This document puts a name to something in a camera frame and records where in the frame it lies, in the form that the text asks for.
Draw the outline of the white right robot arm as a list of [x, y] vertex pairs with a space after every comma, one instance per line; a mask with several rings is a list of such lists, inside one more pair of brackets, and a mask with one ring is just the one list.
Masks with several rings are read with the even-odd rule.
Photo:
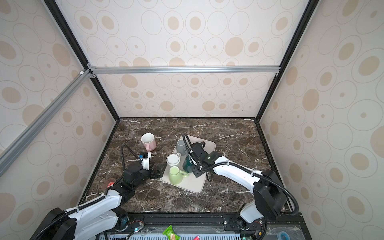
[[295, 216], [299, 213], [298, 201], [282, 186], [275, 172], [246, 168], [217, 152], [208, 154], [201, 143], [193, 143], [186, 149], [196, 177], [213, 172], [242, 185], [253, 194], [254, 200], [239, 212], [239, 225], [246, 226], [261, 218], [276, 220], [281, 214]]

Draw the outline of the pink faceted mug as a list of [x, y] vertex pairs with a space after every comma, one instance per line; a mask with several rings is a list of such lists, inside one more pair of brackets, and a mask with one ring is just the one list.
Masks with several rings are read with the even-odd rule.
[[146, 148], [147, 152], [152, 152], [153, 150], [156, 149], [157, 143], [156, 143], [155, 136], [152, 133], [146, 133], [142, 135], [141, 142]]

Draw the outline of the dark green faceted mug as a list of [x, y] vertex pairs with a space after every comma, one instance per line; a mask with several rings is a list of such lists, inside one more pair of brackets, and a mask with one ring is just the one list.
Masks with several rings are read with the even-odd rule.
[[186, 156], [184, 162], [183, 162], [183, 170], [187, 173], [193, 172], [194, 163], [192, 162], [190, 156]]

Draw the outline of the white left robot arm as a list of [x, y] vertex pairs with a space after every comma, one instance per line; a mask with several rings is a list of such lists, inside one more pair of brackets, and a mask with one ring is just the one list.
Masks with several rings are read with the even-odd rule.
[[31, 237], [33, 240], [87, 240], [115, 227], [128, 226], [128, 216], [120, 206], [130, 200], [136, 189], [148, 179], [163, 177], [166, 164], [151, 164], [151, 154], [134, 155], [135, 161], [126, 165], [122, 144], [120, 158], [122, 175], [104, 193], [92, 201], [66, 210], [55, 208], [43, 219]]

